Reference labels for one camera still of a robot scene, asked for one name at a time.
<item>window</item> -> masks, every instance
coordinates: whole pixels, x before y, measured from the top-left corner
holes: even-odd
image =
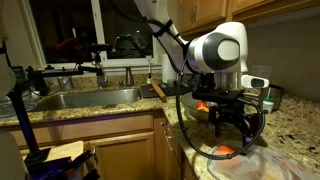
[[[133,1],[113,2],[128,15],[141,17]],[[32,14],[35,44],[44,65],[91,62],[90,52],[80,48],[90,44],[110,44],[100,53],[106,66],[146,65],[146,55],[156,55],[148,25],[123,18],[109,0],[27,0],[25,7]]]

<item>drawer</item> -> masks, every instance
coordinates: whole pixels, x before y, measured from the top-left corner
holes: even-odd
[[[39,146],[75,140],[90,140],[130,133],[153,131],[152,112],[110,115],[96,118],[55,121],[33,124]],[[19,147],[26,147],[20,127],[5,128],[15,137]]]

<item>upper cabinet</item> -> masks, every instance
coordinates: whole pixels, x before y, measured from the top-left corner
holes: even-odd
[[[178,29],[184,37],[209,32],[227,21],[248,24],[320,5],[319,0],[180,0],[179,3]]]
[[[243,23],[319,5],[319,0],[230,0],[232,20]]]
[[[227,6],[227,0],[180,0],[180,32],[192,34],[194,29],[208,29],[204,25],[224,22]]]

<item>black wire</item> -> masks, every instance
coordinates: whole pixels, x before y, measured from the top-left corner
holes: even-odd
[[[4,51],[5,51],[5,55],[6,55],[6,58],[7,58],[7,64],[8,64],[9,67],[12,67],[12,66],[11,66],[11,62],[10,62],[10,59],[9,59],[9,55],[8,55],[8,53],[7,53],[6,42],[5,42],[5,41],[2,41],[2,45],[3,45]]]
[[[199,153],[200,155],[208,158],[208,159],[213,159],[213,160],[225,160],[225,159],[231,159],[237,155],[240,155],[242,153],[244,153],[260,136],[260,134],[262,133],[263,129],[264,129],[264,126],[265,126],[265,116],[264,114],[261,112],[260,110],[260,107],[253,104],[251,101],[248,101],[244,98],[242,99],[238,99],[239,101],[245,103],[245,104],[248,104],[248,105],[251,105],[251,106],[254,106],[255,109],[257,110],[258,114],[259,114],[259,128],[258,128],[258,131],[256,132],[256,135],[251,139],[251,141],[246,145],[244,146],[242,149],[240,149],[239,151],[236,151],[235,153],[233,154],[226,154],[226,155],[212,155],[212,154],[208,154],[208,153],[205,153],[203,151],[201,151],[199,148],[197,148],[195,145],[193,145],[193,143],[190,141],[189,137],[188,137],[188,134],[187,134],[187,128],[183,122],[183,119],[182,119],[182,115],[181,115],[181,107],[180,107],[180,84],[181,84],[181,78],[182,78],[182,75],[183,75],[183,69],[186,65],[186,61],[187,59],[185,58],[183,64],[182,64],[182,67],[181,67],[181,70],[180,70],[180,74],[178,76],[178,86],[177,86],[177,93],[176,93],[176,108],[177,108],[177,115],[178,115],[178,120],[179,120],[179,125],[180,125],[180,128],[181,128],[181,131],[182,131],[182,134],[185,138],[185,140],[187,141],[187,143],[197,152]]]

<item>stainless steel sink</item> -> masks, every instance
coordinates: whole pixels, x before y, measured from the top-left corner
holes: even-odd
[[[57,94],[46,97],[37,103],[31,112],[51,111],[91,106],[115,106],[136,102],[141,99],[140,89],[120,89],[74,94]]]

